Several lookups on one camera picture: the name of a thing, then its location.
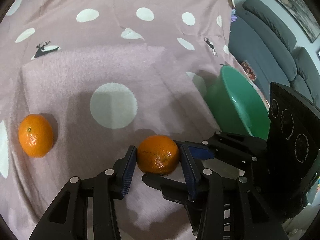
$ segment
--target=sofa cushion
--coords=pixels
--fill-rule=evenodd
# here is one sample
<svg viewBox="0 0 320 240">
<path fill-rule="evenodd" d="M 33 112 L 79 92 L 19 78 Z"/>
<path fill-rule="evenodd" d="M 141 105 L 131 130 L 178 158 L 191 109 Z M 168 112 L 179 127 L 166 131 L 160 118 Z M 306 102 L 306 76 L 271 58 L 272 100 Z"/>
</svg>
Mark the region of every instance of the sofa cushion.
<svg viewBox="0 0 320 240">
<path fill-rule="evenodd" d="M 278 36 L 286 48 L 292 52 L 297 44 L 296 37 L 283 21 L 260 0 L 246 0 L 243 8 L 260 18 Z"/>
<path fill-rule="evenodd" d="M 270 100 L 269 87 L 272 81 L 290 86 L 286 75 L 267 46 L 241 17 L 231 23 L 229 51 L 239 63 L 248 61 L 257 75 L 257 80 L 254 83 L 267 100 Z"/>
<path fill-rule="evenodd" d="M 294 58 L 297 71 L 306 82 L 313 102 L 320 107 L 320 75 L 307 50 L 302 47 Z"/>
<path fill-rule="evenodd" d="M 279 40 L 274 32 L 262 20 L 249 11 L 244 9 L 237 10 L 237 15 L 245 20 L 245 22 L 260 36 L 288 80 L 294 80 L 297 75 L 296 64 L 286 46 Z"/>
<path fill-rule="evenodd" d="M 311 102 L 313 102 L 312 96 L 310 94 L 309 88 L 302 76 L 299 74 L 295 77 L 293 81 L 290 82 L 291 86 L 297 90 L 300 94 L 308 98 Z"/>
</svg>

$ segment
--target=orange fruit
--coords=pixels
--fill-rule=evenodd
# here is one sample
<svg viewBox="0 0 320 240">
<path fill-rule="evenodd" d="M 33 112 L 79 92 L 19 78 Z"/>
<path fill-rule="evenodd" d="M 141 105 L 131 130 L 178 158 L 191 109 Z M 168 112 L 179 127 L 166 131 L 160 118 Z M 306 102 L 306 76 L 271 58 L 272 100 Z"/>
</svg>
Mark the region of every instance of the orange fruit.
<svg viewBox="0 0 320 240">
<path fill-rule="evenodd" d="M 149 136 L 137 150 L 138 167 L 145 173 L 167 175 L 174 171 L 179 159 L 178 146 L 164 135 Z"/>
<path fill-rule="evenodd" d="M 53 145 L 53 132 L 49 122 L 40 114 L 29 114 L 19 126 L 19 142 L 30 157 L 45 156 Z"/>
</svg>

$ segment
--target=green container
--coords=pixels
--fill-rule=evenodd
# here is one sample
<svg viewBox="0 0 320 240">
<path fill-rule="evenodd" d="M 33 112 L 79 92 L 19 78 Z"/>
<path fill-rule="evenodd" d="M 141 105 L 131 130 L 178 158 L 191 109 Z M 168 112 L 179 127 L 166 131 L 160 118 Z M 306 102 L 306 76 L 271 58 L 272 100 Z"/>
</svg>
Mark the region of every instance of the green container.
<svg viewBox="0 0 320 240">
<path fill-rule="evenodd" d="M 223 132 L 268 139 L 268 111 L 254 87 L 236 69 L 223 66 L 204 100 Z"/>
</svg>

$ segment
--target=black deer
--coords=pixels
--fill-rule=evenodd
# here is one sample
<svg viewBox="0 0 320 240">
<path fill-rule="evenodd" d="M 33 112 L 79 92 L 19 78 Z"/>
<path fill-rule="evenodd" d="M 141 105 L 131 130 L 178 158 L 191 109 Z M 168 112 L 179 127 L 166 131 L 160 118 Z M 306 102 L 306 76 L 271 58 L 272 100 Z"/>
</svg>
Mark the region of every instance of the black deer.
<svg viewBox="0 0 320 240">
<path fill-rule="evenodd" d="M 41 57 L 41 56 L 46 55 L 46 54 L 48 54 L 48 53 L 50 53 L 50 52 L 57 51 L 57 50 L 59 49 L 59 47 L 57 47 L 57 48 L 55 48 L 55 49 L 51 49 L 51 50 L 46 50 L 46 51 L 44 51 L 44 47 L 47 46 L 50 42 L 51 42 L 51 41 L 45 41 L 45 42 L 44 42 L 44 45 L 42 45 L 42 42 L 39 43 L 39 45 L 36 45 L 36 48 L 37 48 L 38 50 L 37 50 L 37 52 L 36 52 L 36 54 L 35 54 L 34 57 L 35 57 L 35 58 Z"/>
</svg>

